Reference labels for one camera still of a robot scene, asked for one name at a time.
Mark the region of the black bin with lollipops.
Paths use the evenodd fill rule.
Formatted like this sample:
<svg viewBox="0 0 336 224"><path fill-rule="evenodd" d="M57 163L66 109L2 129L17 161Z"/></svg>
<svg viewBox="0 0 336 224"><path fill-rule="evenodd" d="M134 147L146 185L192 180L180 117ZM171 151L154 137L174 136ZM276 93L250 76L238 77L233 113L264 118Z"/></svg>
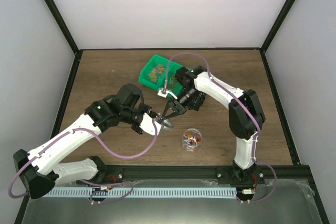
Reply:
<svg viewBox="0 0 336 224"><path fill-rule="evenodd" d="M206 94L204 92L200 92L197 96L195 96L192 109L198 111L200 107L203 105L205 97Z"/></svg>

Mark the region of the silver metal scoop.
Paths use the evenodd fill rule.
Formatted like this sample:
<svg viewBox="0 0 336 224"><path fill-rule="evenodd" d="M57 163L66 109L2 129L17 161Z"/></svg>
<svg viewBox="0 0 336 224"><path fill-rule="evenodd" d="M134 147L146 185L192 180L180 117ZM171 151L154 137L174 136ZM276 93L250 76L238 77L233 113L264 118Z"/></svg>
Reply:
<svg viewBox="0 0 336 224"><path fill-rule="evenodd" d="M174 124L170 120L165 119L161 121L162 129L171 131L174 128Z"/></svg>

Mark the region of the green bin with star candies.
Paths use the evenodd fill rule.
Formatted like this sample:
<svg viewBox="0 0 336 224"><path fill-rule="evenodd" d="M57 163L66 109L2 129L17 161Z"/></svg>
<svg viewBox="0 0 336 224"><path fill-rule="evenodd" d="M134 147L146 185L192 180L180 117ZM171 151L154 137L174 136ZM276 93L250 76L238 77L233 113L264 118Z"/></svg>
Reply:
<svg viewBox="0 0 336 224"><path fill-rule="evenodd" d="M168 60L159 55L153 57L140 71L138 81L146 87L157 91L164 86Z"/></svg>

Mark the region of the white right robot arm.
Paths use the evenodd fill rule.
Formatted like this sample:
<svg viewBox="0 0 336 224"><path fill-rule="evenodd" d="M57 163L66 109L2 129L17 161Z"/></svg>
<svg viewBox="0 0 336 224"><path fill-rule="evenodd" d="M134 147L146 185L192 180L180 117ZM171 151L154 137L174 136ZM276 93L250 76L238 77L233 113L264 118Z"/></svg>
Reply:
<svg viewBox="0 0 336 224"><path fill-rule="evenodd" d="M232 87L201 66L192 70L181 67L175 78L182 85L182 90L171 96L162 118L170 119L184 114L186 110L197 111L206 95L218 101L228 110L229 128L236 136L232 175L238 183L248 182L255 170L256 145L266 120L257 93L252 89L244 91Z"/></svg>

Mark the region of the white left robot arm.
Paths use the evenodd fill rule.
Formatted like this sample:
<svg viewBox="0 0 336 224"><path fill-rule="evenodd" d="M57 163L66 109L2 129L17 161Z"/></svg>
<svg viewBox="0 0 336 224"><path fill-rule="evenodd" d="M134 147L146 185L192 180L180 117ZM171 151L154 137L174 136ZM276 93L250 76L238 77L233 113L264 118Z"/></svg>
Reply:
<svg viewBox="0 0 336 224"><path fill-rule="evenodd" d="M107 166L97 156L79 162L61 161L92 138L119 123L126 123L138 134L157 137L161 131L161 118L144 103L143 93L133 84L123 85L117 94L93 102L70 126L41 146L14 155L17 174L26 188L26 194L38 199L55 186L81 180L101 186L107 178Z"/></svg>

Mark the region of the clear plastic jar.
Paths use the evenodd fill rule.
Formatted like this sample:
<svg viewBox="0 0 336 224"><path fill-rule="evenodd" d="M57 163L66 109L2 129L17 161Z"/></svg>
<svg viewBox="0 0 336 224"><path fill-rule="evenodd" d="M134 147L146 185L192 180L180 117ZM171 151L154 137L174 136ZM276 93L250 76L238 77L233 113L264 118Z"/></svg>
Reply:
<svg viewBox="0 0 336 224"><path fill-rule="evenodd" d="M202 134L198 129L189 128L182 134L182 149L187 152L195 152L202 141Z"/></svg>

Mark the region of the green bin with lollipops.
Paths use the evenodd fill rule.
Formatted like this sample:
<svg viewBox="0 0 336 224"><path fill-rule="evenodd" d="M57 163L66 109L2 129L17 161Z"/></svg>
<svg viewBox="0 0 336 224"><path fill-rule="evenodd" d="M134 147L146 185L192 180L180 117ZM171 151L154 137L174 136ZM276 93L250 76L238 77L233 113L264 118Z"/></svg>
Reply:
<svg viewBox="0 0 336 224"><path fill-rule="evenodd" d="M183 67L182 65L170 62L169 69L168 69L168 81L167 81L167 89L171 90L175 95L178 95L180 91L182 90L182 85L177 81L175 78L175 74L179 68ZM165 70L159 77L157 81L157 88L163 88L165 83L165 77L166 77Z"/></svg>

